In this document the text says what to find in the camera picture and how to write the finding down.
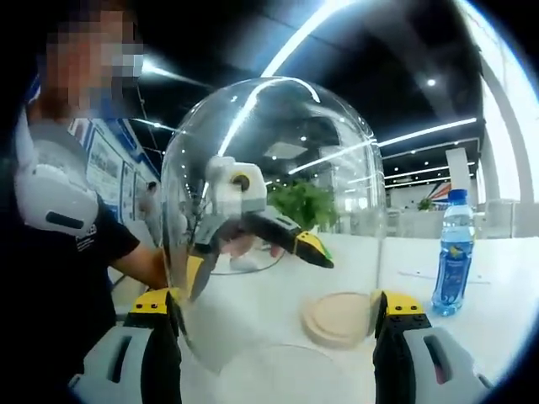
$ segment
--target ceiling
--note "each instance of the ceiling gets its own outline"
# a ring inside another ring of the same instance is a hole
[[[177,128],[216,89],[259,77],[321,3],[199,1],[176,8],[164,0],[138,2],[145,60],[172,73],[143,74],[138,89],[125,94],[135,106],[134,118],[162,126],[131,120],[157,170],[173,133],[163,126]],[[446,150],[457,146],[466,148],[469,162],[478,160],[484,132],[478,54],[449,0],[358,0],[319,25],[276,75],[298,77],[338,94],[382,144],[477,118],[382,147],[386,176],[444,167]],[[429,80],[435,85],[428,85]],[[470,166],[472,173],[475,167]],[[432,170],[395,179],[447,175],[447,170]]]

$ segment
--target ceiling light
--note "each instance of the ceiling light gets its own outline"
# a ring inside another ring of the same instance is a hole
[[[474,165],[475,162],[469,162],[468,163],[468,166],[472,166]],[[390,178],[397,178],[397,177],[406,177],[408,175],[414,175],[414,174],[421,174],[421,173],[432,173],[433,171],[441,171],[441,170],[447,170],[449,169],[449,166],[442,166],[442,167],[432,167],[432,168],[426,168],[424,170],[417,170],[417,171],[412,171],[410,173],[402,173],[402,174],[394,174],[394,175],[387,175],[386,177],[384,177],[385,179],[390,179]]]
[[[429,133],[437,132],[439,130],[445,130],[445,129],[454,128],[456,126],[473,124],[473,123],[475,123],[477,121],[478,121],[477,118],[470,118],[468,120],[458,120],[457,122],[451,122],[450,124],[438,125],[438,126],[435,126],[433,128],[423,129],[423,130],[419,130],[417,132],[410,133],[408,135],[399,136],[399,137],[396,137],[394,139],[390,139],[389,141],[381,141],[378,146],[380,146],[380,147],[389,146],[389,145],[392,145],[394,143],[399,143],[400,141],[407,141],[408,139],[413,139],[414,137],[427,135]]]
[[[407,141],[407,140],[412,139],[414,137],[427,135],[429,133],[437,132],[439,130],[454,128],[456,126],[461,126],[461,125],[466,125],[466,124],[473,124],[473,123],[475,123],[477,121],[478,121],[477,118],[470,118],[470,119],[467,119],[467,120],[458,120],[457,122],[451,122],[450,124],[443,124],[443,125],[435,126],[434,128],[419,130],[417,132],[410,133],[408,135],[395,137],[394,139],[390,139],[389,141],[382,141],[382,142],[378,143],[378,146],[379,147],[384,147],[384,146],[393,145],[395,143],[399,143],[400,141]],[[331,155],[326,156],[326,157],[318,158],[317,160],[314,160],[312,162],[308,162],[307,164],[303,164],[300,167],[296,167],[296,168],[290,170],[288,172],[288,174],[292,175],[294,173],[297,173],[298,171],[304,170],[305,168],[312,167],[315,164],[319,164],[321,162],[326,162],[327,160],[330,160],[332,158],[343,156],[344,154],[350,153],[353,150],[358,149],[359,147],[367,146],[367,145],[369,145],[371,143],[374,144],[375,142],[376,142],[376,140],[369,140],[369,141],[358,143],[358,144],[350,146],[350,147],[346,147],[345,149],[343,149],[341,151],[337,151],[334,154],[331,154]]]
[[[386,185],[386,188],[395,188],[395,187],[402,187],[404,185],[415,185],[417,183],[434,183],[436,181],[444,181],[446,179],[451,179],[451,177],[442,177],[442,178],[432,178],[432,179],[421,179],[419,181],[413,181],[412,183],[393,183],[391,185]]]
[[[310,35],[312,32],[328,19],[333,13],[336,13],[341,8],[351,4],[351,0],[340,0],[337,2],[326,2],[320,7],[309,19],[294,32],[288,39],[285,45],[277,52],[277,55],[271,60],[269,65],[264,69],[261,77],[275,76],[277,70],[285,63],[286,59],[297,49],[297,47]]]
[[[166,130],[176,131],[174,128],[171,128],[166,125],[161,125],[158,122],[151,122],[149,120],[139,120],[138,118],[135,118],[134,120],[137,122],[141,122],[142,124],[153,126],[154,128],[157,128],[157,129],[166,129]]]

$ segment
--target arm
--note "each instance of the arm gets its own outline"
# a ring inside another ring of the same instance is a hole
[[[99,199],[99,214],[95,221],[97,252],[111,267],[150,286],[167,287],[161,248],[143,246],[127,227],[116,221],[109,208]]]
[[[152,250],[139,244],[124,257],[116,259],[112,263],[112,267],[152,289],[157,290],[167,287],[167,276],[161,248]]]

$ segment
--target wooden disc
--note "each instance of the wooden disc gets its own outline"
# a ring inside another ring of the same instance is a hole
[[[319,345],[353,348],[366,337],[370,314],[370,296],[337,293],[305,307],[302,324],[309,338]]]

